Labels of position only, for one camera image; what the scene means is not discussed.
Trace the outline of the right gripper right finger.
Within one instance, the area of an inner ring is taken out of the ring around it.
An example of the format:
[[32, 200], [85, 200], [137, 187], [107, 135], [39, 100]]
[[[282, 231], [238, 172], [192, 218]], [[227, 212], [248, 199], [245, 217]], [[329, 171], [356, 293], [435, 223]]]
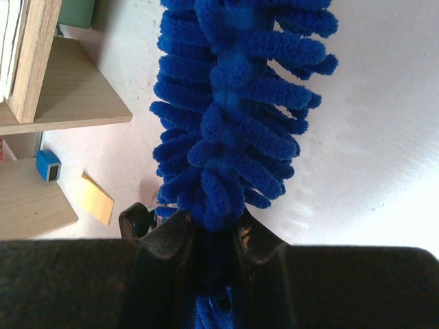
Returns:
[[287, 243], [248, 210], [233, 231], [233, 327], [297, 328], [286, 268]]

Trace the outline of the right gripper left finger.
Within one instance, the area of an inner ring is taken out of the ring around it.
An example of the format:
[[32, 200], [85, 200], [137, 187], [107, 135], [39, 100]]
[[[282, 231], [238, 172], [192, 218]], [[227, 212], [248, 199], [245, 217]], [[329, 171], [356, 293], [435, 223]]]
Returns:
[[196, 238], [179, 210], [140, 240], [120, 328], [195, 328]]

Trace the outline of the blue microfiber duster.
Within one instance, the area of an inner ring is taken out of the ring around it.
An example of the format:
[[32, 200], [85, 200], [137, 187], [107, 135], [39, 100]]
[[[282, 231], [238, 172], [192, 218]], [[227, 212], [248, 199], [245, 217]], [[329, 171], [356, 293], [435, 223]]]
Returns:
[[231, 328], [225, 233], [247, 206], [285, 193], [300, 154], [296, 136], [321, 96], [284, 80], [331, 75], [323, 40], [338, 21], [329, 1], [164, 1], [160, 58], [150, 106], [164, 127], [154, 149], [163, 179], [156, 214], [181, 210], [201, 229], [196, 328]]

